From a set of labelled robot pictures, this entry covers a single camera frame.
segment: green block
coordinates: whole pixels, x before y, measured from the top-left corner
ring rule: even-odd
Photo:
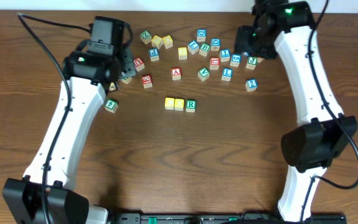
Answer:
[[[209,44],[203,43],[200,50],[203,50],[205,52],[209,52],[209,50],[211,49],[211,46]]]
[[[249,57],[248,58],[248,64],[257,65],[258,64],[258,59],[256,57]]]
[[[149,224],[157,224],[157,218],[149,218]]]
[[[140,35],[143,37],[143,39],[147,39],[147,38],[149,38],[152,34],[151,34],[149,31],[145,30],[145,31],[143,31],[143,33],[141,33]]]
[[[206,67],[202,68],[200,71],[198,71],[202,77],[205,77],[207,75],[210,74],[210,72],[208,71],[208,69]]]
[[[107,109],[113,110],[116,105],[117,105],[117,102],[115,102],[114,100],[108,100],[104,107]]]
[[[195,100],[188,100],[186,102],[187,109],[196,109],[197,102]]]

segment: letter cube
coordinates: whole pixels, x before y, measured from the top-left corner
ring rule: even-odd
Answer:
[[[230,60],[230,50],[229,49],[221,50],[220,59],[221,62],[228,62]]]
[[[159,49],[162,46],[162,38],[157,35],[154,35],[152,39],[152,46]]]
[[[179,47],[178,48],[179,53],[179,60],[187,59],[187,49],[186,47]]]
[[[211,50],[211,46],[209,44],[203,43],[200,47],[200,55],[206,57],[209,53],[209,50]]]
[[[231,56],[230,66],[238,67],[241,63],[241,55],[233,54]]]
[[[258,64],[258,60],[255,57],[249,57],[247,61],[246,68],[248,69],[255,69],[256,65]]]
[[[262,57],[258,57],[258,63],[260,63],[260,62],[262,62],[263,60],[265,60],[264,58],[262,58]]]
[[[206,67],[202,68],[200,71],[198,71],[198,78],[200,78],[201,81],[207,80],[209,78],[210,72]]]
[[[230,81],[232,76],[233,76],[233,69],[231,69],[231,68],[223,69],[222,80]]]
[[[127,78],[121,79],[121,81],[125,84],[129,84],[131,82],[131,80],[132,80],[132,77],[127,77]]]
[[[118,108],[118,103],[112,99],[108,99],[108,101],[104,105],[104,109],[106,109],[106,111],[110,111],[112,113],[115,113],[117,111],[117,108]]]
[[[217,38],[212,38],[211,39],[211,50],[218,51],[220,47],[221,47],[221,40],[219,40]]]
[[[258,83],[256,82],[256,79],[250,79],[246,82],[246,89],[247,91],[255,91],[256,88],[258,88]]]
[[[184,99],[175,99],[175,110],[183,111],[184,107],[185,107]]]
[[[142,76],[142,82],[143,82],[143,87],[144,88],[153,87],[153,82],[152,82],[152,76],[151,75]]]
[[[187,45],[187,49],[191,54],[195,54],[200,49],[200,45],[193,40]]]
[[[158,53],[158,49],[150,49],[149,55],[150,55],[150,60],[152,62],[160,60],[160,54]]]
[[[144,61],[139,57],[134,60],[136,71],[140,72],[144,68]]]
[[[145,30],[143,33],[140,34],[140,39],[143,41],[144,44],[150,43],[152,41],[152,34]]]
[[[220,64],[221,64],[221,61],[219,58],[211,58],[210,63],[209,63],[209,69],[210,70],[218,70]]]
[[[165,109],[166,110],[173,110],[173,107],[175,106],[175,99],[174,98],[165,98]]]
[[[171,35],[166,35],[165,37],[162,37],[162,44],[165,46],[165,49],[173,47],[173,40]]]
[[[172,80],[181,79],[181,70],[180,70],[180,68],[173,68],[171,70],[171,73],[172,73]]]
[[[188,100],[186,102],[186,112],[195,112],[196,111],[196,104],[195,100]]]
[[[200,29],[197,31],[197,42],[204,42],[206,39],[206,30]]]
[[[118,83],[115,83],[115,82],[110,83],[109,92],[117,91],[117,90],[118,90]]]

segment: wooden tabletop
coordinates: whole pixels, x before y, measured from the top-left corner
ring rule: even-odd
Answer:
[[[45,136],[58,100],[60,77],[49,58],[21,26],[16,11],[0,11],[0,223],[12,223],[2,198],[8,177],[20,179]],[[243,59],[230,82],[219,71],[201,82],[197,72],[209,57],[189,54],[178,60],[196,30],[206,28],[207,40],[221,39],[233,49],[237,28],[251,24],[248,13],[172,12],[25,12],[55,22],[86,27],[96,15],[129,22],[132,50],[145,60],[140,75],[151,74],[154,85],[144,89],[140,75],[109,98],[119,101],[115,114],[100,110],[89,132],[78,168],[76,192],[90,203],[145,213],[234,213],[273,210],[281,197],[287,164],[280,149],[283,134],[296,128],[295,104],[287,74],[278,58],[246,70]],[[29,21],[59,62],[86,39],[81,30]],[[170,34],[174,46],[160,49],[150,62],[139,34]],[[319,30],[319,49],[333,92],[347,115],[358,121],[358,15],[328,14]],[[180,67],[180,81],[170,69]],[[248,93],[245,81],[259,87]],[[195,99],[196,113],[167,111],[167,96]],[[354,139],[358,143],[358,132]],[[348,146],[325,177],[351,184],[357,163]],[[320,183],[313,212],[344,213],[358,223],[358,188],[338,190]]]

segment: toy block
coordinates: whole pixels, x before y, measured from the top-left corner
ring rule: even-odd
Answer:
[[[246,66],[246,68],[253,70],[253,69],[255,69],[255,67],[256,67],[257,64],[258,64],[257,58],[255,58],[255,57],[249,57],[249,58],[248,58],[248,61],[247,61],[247,66]]]
[[[191,54],[195,54],[199,49],[200,49],[200,45],[195,40],[191,41],[187,45],[187,50],[189,50]]]
[[[230,60],[230,50],[229,49],[221,50],[219,58],[221,59],[221,62],[228,62]]]
[[[166,35],[165,37],[162,37],[162,44],[165,46],[165,49],[173,47],[173,40],[171,35]]]
[[[206,30],[200,29],[197,30],[197,42],[205,42],[206,39]]]
[[[262,58],[262,57],[258,57],[258,58],[257,58],[258,63],[262,62],[263,60],[265,60],[265,59]]]
[[[127,77],[127,78],[121,79],[121,81],[125,84],[129,84],[131,82],[131,80],[132,80],[132,77]]]
[[[117,83],[117,85],[114,82],[110,83],[109,92],[117,91],[117,90],[118,90],[118,83]]]
[[[180,70],[180,68],[171,69],[171,74],[172,74],[172,80],[181,79],[181,70]]]
[[[112,113],[115,113],[117,111],[117,109],[118,109],[118,103],[115,102],[112,99],[108,99],[108,101],[104,105],[104,109],[106,109],[106,111],[110,111]]]
[[[211,50],[211,46],[209,44],[203,43],[200,47],[200,55],[206,57]]]
[[[233,76],[233,69],[231,69],[231,68],[223,69],[222,80],[230,81],[232,76]]]
[[[175,110],[183,111],[184,107],[185,107],[184,99],[175,99]]]
[[[152,76],[151,75],[142,76],[142,82],[143,82],[143,87],[144,88],[153,87],[153,82],[152,82]]]
[[[221,40],[217,38],[211,39],[211,50],[212,51],[219,51],[219,48],[221,47]]]
[[[246,89],[247,91],[255,91],[256,88],[258,88],[258,83],[256,82],[256,79],[250,79],[246,82]]]
[[[186,112],[195,112],[197,102],[195,100],[187,100],[186,102]]]
[[[187,59],[187,49],[186,47],[179,47],[178,48],[179,53],[179,60]]]
[[[233,54],[231,56],[230,66],[238,67],[241,63],[241,55]]]
[[[149,55],[150,55],[150,60],[152,62],[160,60],[160,54],[158,53],[158,49],[150,49]]]
[[[165,98],[165,109],[166,110],[173,110],[173,107],[175,106],[175,99],[174,98]]]
[[[141,58],[136,58],[134,60],[136,71],[140,72],[144,68],[144,61]]]
[[[143,33],[140,34],[140,39],[143,41],[144,44],[148,44],[152,41],[152,34],[145,30]]]
[[[209,61],[209,69],[218,70],[220,64],[221,60],[219,58],[211,58],[211,60]]]
[[[211,73],[206,69],[206,67],[202,68],[200,71],[198,71],[198,78],[200,78],[201,81],[207,80],[209,78],[209,75]]]
[[[159,49],[162,46],[162,38],[157,35],[154,35],[152,39],[152,46]]]

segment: white background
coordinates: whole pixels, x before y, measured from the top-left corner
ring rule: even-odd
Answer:
[[[307,0],[321,12],[325,0]],[[0,9],[249,12],[254,0],[0,0]],[[328,12],[358,13],[358,0],[330,0]]]

